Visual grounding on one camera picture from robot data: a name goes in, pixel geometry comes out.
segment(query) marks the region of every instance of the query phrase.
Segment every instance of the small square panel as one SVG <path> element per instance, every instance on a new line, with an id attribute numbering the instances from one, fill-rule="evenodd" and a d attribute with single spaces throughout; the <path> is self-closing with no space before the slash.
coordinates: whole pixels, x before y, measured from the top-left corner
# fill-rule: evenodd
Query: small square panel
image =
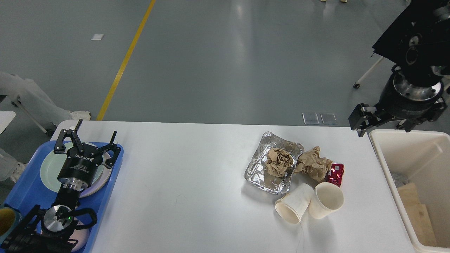
<path id="1" fill-rule="evenodd" d="M 91 41 L 101 41 L 103 39 L 103 36 L 105 36 L 103 33 L 96 33 L 94 36 L 92 36 Z"/>
<path id="2" fill-rule="evenodd" d="M 307 125 L 319 125 L 319 117 L 317 113 L 303 113 L 303 121 Z"/>
<path id="3" fill-rule="evenodd" d="M 325 125 L 337 125 L 338 121 L 336 120 L 336 116 L 334 113 L 321 113 L 320 116 L 322 117 L 322 122 Z"/>

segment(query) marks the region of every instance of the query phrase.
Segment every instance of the crumpled brown paper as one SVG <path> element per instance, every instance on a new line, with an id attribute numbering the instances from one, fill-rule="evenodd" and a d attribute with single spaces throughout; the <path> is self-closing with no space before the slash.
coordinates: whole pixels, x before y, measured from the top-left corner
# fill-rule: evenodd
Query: crumpled brown paper
<path id="1" fill-rule="evenodd" d="M 419 242 L 425 246 L 436 247 L 436 237 L 427 206 L 420 203 L 416 185 L 409 183 L 397 188 L 397 191 Z"/>
<path id="2" fill-rule="evenodd" d="M 303 172 L 318 182 L 324 181 L 333 161 L 325 157 L 320 158 L 319 152 L 320 147 L 314 147 L 300 155 L 294 173 Z"/>
<path id="3" fill-rule="evenodd" d="M 272 176 L 283 177 L 288 168 L 294 163 L 291 154 L 284 149 L 271 148 L 267 154 L 265 168 Z"/>

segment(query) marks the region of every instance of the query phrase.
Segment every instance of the robotic arm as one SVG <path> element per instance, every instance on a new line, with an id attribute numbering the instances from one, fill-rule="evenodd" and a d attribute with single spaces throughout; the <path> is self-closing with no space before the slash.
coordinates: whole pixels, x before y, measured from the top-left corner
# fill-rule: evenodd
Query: robotic arm
<path id="1" fill-rule="evenodd" d="M 80 193 L 82 189 L 91 186 L 100 164 L 107 169 L 112 168 L 121 148 L 114 143 L 115 131 L 111 141 L 100 148 L 81 142 L 77 134 L 81 123 L 80 119 L 74 129 L 62 129 L 55 143 L 54 153 L 65 154 L 67 158 L 58 175 L 61 187 L 54 203 L 48 209 L 35 205 L 2 243 L 1 247 L 5 252 L 69 253 L 78 243 L 77 240 L 70 239 L 73 232 L 91 228 L 97 223 L 97 214 L 93 209 L 77 208 L 80 206 Z M 67 151 L 63 144 L 66 137 L 73 143 L 73 148 Z M 103 161 L 102 155 L 110 150 L 113 151 L 113 156 Z M 85 214 L 90 216 L 91 221 L 79 225 L 75 217 Z M 42 228 L 42 234 L 36 231 L 38 224 Z"/>
<path id="2" fill-rule="evenodd" d="M 437 120 L 450 94 L 442 82 L 450 75 L 450 1 L 413 0 L 373 49 L 396 64 L 378 103 L 359 104 L 348 118 L 359 137 L 389 121 L 402 120 L 397 128 L 410 132 Z"/>

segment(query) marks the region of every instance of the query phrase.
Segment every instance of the white trash bin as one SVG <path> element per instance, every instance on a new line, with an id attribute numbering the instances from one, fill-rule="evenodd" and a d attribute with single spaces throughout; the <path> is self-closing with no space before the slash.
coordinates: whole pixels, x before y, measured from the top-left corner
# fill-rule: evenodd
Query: white trash bin
<path id="1" fill-rule="evenodd" d="M 373 130 L 369 136 L 414 248 L 450 253 L 450 136 L 404 130 Z M 438 247 L 424 246 L 417 239 L 390 172 L 402 173 L 416 184 Z"/>

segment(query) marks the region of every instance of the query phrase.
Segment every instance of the white pants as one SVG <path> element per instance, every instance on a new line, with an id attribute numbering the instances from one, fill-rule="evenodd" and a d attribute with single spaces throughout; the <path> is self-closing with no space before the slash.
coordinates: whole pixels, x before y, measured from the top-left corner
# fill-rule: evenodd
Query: white pants
<path id="1" fill-rule="evenodd" d="M 58 125 L 69 119 L 69 112 L 56 106 L 47 94 L 31 79 L 0 72 L 0 95 L 20 104 L 34 117 L 41 117 Z"/>
<path id="2" fill-rule="evenodd" d="M 0 149 L 0 181 L 8 179 L 17 167 L 17 160 L 10 154 Z"/>

